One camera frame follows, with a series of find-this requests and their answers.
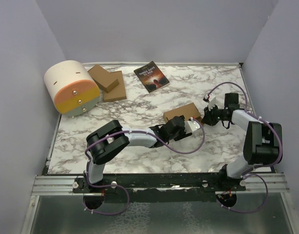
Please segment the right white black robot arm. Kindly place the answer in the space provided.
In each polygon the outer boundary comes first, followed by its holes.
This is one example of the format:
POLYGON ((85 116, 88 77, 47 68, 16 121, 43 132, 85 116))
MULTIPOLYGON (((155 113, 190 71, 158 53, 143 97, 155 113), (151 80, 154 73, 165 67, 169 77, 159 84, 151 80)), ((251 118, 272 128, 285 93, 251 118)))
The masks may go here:
POLYGON ((213 95, 205 95, 203 100, 207 102, 203 124, 215 126, 218 122, 227 121, 226 129, 233 124, 246 132, 242 156, 225 164, 219 171, 217 185, 221 190, 228 191, 239 185, 241 179, 256 168, 272 167, 281 162, 283 150, 280 124, 262 121, 240 108, 237 93, 225 94, 223 109, 218 108, 213 95))

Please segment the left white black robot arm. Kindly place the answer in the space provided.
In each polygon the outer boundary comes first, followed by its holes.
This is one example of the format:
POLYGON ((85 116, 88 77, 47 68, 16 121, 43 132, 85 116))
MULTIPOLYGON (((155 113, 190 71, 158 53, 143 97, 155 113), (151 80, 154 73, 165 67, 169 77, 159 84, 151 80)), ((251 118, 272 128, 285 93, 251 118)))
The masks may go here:
POLYGON ((186 121, 184 116, 175 116, 165 124, 146 129, 124 128, 118 120, 110 121, 86 137, 89 162, 84 187, 92 193, 98 191, 105 164, 125 147, 158 148, 171 140, 189 137, 197 129, 197 123, 193 120, 186 121))

